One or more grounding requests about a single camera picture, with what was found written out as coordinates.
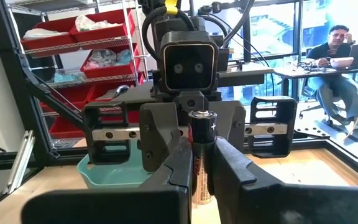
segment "battery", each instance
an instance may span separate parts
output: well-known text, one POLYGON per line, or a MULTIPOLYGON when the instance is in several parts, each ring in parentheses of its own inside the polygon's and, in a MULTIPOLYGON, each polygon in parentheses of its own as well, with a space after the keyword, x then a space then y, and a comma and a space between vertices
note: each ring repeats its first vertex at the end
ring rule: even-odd
POLYGON ((215 148, 216 118, 213 111, 192 111, 189 113, 189 138, 193 147, 193 198, 197 205, 212 201, 208 192, 208 170, 215 148))

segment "metal shelving unit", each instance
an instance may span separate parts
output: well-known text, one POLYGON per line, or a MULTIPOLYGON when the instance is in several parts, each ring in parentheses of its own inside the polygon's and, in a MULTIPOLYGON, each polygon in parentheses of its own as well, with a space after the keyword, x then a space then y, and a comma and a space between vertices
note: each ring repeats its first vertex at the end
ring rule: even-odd
MULTIPOLYGON (((118 76, 111 76, 111 77, 100 77, 100 78, 87 78, 83 72, 81 72, 80 67, 76 68, 65 68, 65 69, 56 69, 55 73, 59 75, 74 75, 77 77, 76 80, 69 81, 69 82, 46 82, 48 87, 53 89, 58 88, 67 88, 71 86, 78 86, 85 83, 91 83, 91 82, 103 82, 103 81, 110 81, 115 80, 117 82, 131 82, 135 81, 135 84, 139 84, 139 78, 138 78, 138 71, 136 69, 135 59, 140 58, 140 63, 143 64, 143 69, 145 71, 145 74, 147 74, 147 63, 145 58, 149 55, 145 54, 145 48, 143 45, 142 36, 140 35, 139 31, 139 24, 140 24, 140 10, 139 5, 137 1, 134 0, 30 0, 30 1, 18 1, 13 4, 7 4, 8 13, 10 14, 12 23, 15 28, 15 33, 17 38, 20 40, 19 31, 17 28, 17 24, 15 21, 15 18, 13 16, 13 12, 23 12, 23 13, 31 13, 35 15, 39 15, 42 17, 43 21, 47 20, 47 16, 51 14, 56 13, 62 13, 62 12, 70 12, 70 11, 82 11, 86 9, 95 9, 95 13, 99 12, 99 8, 103 6, 110 6, 113 4, 121 4, 121 8, 124 12, 124 21, 126 25, 127 34, 126 36, 121 37, 111 37, 108 39, 99 39, 99 40, 91 40, 86 42, 77 42, 74 44, 66 44, 66 45, 57 45, 53 47, 44 47, 39 49, 31 49, 31 50, 25 50, 23 46, 20 44, 20 51, 24 55, 30 55, 32 58, 40 58, 40 57, 50 57, 54 55, 60 55, 70 52, 77 52, 81 50, 91 50, 91 49, 106 49, 110 47, 117 47, 117 46, 123 46, 128 45, 129 50, 131 51, 131 64, 135 68, 136 71, 133 74, 127 74, 127 75, 118 75, 118 76), (129 18, 127 14, 127 8, 128 4, 133 3, 133 6, 135 8, 136 13, 136 26, 135 29, 138 30, 138 32, 134 31, 133 35, 139 34, 139 36, 136 38, 137 43, 139 44, 139 52, 140 55, 135 56, 134 55, 134 48, 131 43, 133 43, 133 36, 131 35, 131 31, 129 28, 129 18)), ((57 68, 56 61, 53 58, 53 62, 55 64, 55 68, 57 68)), ((47 89, 47 86, 44 84, 41 84, 40 86, 43 89, 47 89)), ((57 116, 58 113, 56 112, 49 112, 49 113, 43 113, 43 121, 44 126, 47 127, 47 122, 45 120, 45 117, 48 116, 57 116)), ((61 147, 72 147, 76 142, 81 140, 81 138, 74 138, 74 139, 54 139, 49 135, 50 143, 54 149, 58 149, 61 147)))

